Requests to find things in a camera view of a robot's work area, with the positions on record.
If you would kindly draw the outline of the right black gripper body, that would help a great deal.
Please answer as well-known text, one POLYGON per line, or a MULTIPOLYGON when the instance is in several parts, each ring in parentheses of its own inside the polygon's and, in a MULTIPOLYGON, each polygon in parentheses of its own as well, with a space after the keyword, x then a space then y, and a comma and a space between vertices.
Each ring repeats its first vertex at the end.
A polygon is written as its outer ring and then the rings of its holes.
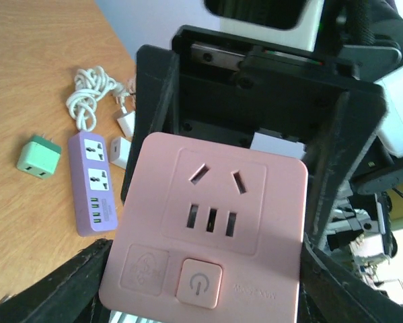
POLYGON ((310 142, 334 125, 376 131, 383 90, 350 61, 193 26, 172 38, 183 135, 248 146, 255 132, 310 142))

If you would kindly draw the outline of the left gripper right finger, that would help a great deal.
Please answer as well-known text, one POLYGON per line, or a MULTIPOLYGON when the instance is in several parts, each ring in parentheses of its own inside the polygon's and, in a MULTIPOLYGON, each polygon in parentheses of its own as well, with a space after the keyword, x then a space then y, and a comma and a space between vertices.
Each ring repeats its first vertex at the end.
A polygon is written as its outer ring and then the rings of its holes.
POLYGON ((312 245, 301 250, 299 322, 403 322, 403 307, 312 245))

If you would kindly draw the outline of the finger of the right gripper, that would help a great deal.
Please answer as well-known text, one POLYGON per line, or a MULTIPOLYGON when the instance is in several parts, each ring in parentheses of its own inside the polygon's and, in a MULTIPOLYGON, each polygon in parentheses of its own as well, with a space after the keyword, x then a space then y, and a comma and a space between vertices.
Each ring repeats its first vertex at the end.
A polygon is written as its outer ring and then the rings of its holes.
POLYGON ((342 183, 349 180, 376 137, 387 110, 383 91, 342 93, 303 158, 308 186, 305 233, 319 246, 342 183))
POLYGON ((164 48, 143 45, 136 55, 135 131, 120 199, 126 200, 144 139, 155 132, 178 133, 179 56, 164 48))

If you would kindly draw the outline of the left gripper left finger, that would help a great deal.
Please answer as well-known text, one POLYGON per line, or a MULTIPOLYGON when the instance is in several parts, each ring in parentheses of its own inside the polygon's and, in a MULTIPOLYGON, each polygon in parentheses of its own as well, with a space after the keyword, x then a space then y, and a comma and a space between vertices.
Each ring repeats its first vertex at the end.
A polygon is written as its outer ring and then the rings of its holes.
POLYGON ((99 288, 112 240, 99 239, 0 304, 0 322, 108 322, 99 288))

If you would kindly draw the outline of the white 66W charger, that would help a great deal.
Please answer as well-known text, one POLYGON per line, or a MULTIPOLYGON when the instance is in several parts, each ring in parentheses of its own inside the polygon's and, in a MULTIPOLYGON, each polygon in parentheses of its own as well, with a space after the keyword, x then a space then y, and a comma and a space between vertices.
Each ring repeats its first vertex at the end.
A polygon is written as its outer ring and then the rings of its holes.
POLYGON ((113 139, 110 144, 109 162, 125 170, 130 150, 131 142, 124 137, 113 139))

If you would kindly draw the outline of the pink cube socket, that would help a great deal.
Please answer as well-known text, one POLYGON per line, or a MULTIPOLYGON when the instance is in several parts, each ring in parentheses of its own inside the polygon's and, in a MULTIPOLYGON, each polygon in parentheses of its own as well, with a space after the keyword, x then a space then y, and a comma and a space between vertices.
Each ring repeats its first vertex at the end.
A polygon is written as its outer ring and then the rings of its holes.
POLYGON ((295 322, 307 177, 296 158, 148 135, 100 301, 158 322, 295 322))

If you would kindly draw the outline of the green charger plug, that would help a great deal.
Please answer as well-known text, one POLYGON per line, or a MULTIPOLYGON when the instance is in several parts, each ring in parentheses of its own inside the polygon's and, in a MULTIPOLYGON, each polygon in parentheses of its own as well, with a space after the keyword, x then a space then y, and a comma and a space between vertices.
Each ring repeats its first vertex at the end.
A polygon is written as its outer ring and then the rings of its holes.
POLYGON ((33 135, 23 146, 16 168, 37 178, 50 178, 61 158, 61 146, 43 136, 33 135))

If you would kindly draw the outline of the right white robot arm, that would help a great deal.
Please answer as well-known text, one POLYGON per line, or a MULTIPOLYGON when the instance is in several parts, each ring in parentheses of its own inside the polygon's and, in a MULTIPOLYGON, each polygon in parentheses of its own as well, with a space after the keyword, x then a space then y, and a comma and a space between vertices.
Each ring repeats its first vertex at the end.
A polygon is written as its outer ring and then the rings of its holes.
POLYGON ((142 143, 155 132, 242 148, 257 132, 305 144, 305 232, 315 244, 326 235, 343 182, 359 195, 393 185, 403 159, 391 153, 374 170, 363 162, 381 146, 387 103, 378 81, 403 67, 403 18, 387 1, 326 1, 302 16, 310 22, 286 11, 267 40, 184 24, 169 49, 138 49, 135 136, 122 199, 142 143))

